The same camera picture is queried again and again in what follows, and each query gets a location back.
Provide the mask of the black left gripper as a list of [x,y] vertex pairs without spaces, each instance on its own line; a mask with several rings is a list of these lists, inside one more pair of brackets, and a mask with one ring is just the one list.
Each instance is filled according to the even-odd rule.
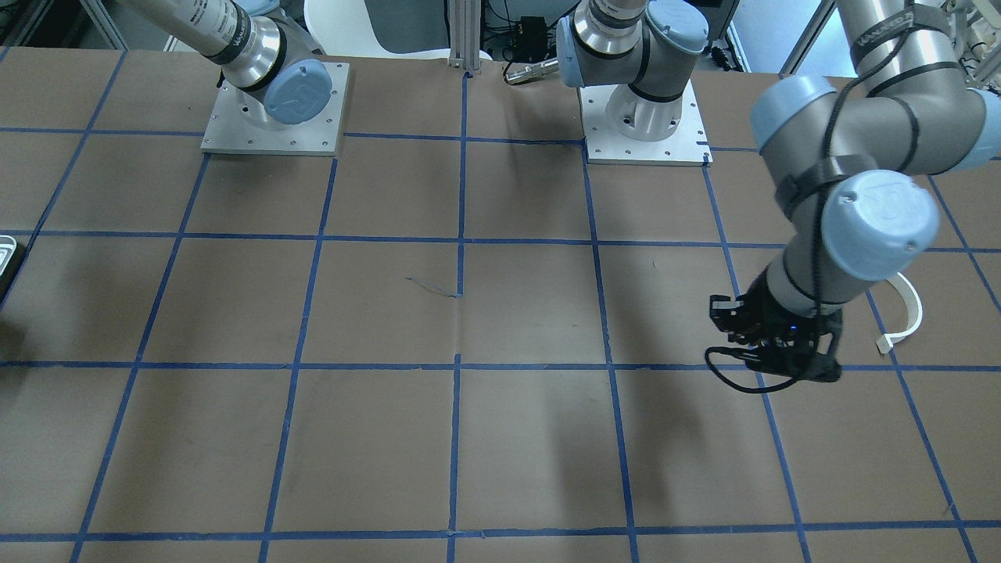
[[783,375],[795,382],[836,382],[841,365],[836,359],[841,338],[841,313],[802,317],[785,310],[771,295],[762,272],[743,295],[751,307],[754,324],[746,335],[753,346],[746,353],[747,368],[758,373]]

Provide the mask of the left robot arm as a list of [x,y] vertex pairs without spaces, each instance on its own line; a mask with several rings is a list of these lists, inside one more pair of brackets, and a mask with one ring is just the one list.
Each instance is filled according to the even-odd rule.
[[[841,308],[908,267],[935,238],[938,208],[916,175],[999,152],[999,96],[969,87],[934,1],[840,1],[856,79],[841,90],[796,74],[759,97],[750,122],[775,200],[796,234],[737,298],[714,295],[726,355],[757,373],[835,382]],[[616,128],[665,138],[679,115],[705,18],[683,1],[582,1],[558,22],[569,87],[616,86]]]

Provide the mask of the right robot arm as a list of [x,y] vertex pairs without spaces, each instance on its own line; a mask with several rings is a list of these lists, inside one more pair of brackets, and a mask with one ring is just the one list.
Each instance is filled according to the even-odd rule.
[[221,68],[280,124],[303,124],[332,98],[328,68],[278,1],[126,1]]

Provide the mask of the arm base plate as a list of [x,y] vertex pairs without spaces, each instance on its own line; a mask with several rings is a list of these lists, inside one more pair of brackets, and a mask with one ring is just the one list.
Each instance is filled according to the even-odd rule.
[[351,66],[305,59],[272,82],[263,104],[223,80],[203,133],[205,153],[336,156]]
[[714,161],[690,81],[679,99],[664,103],[641,99],[625,84],[578,93],[590,163],[703,167]]

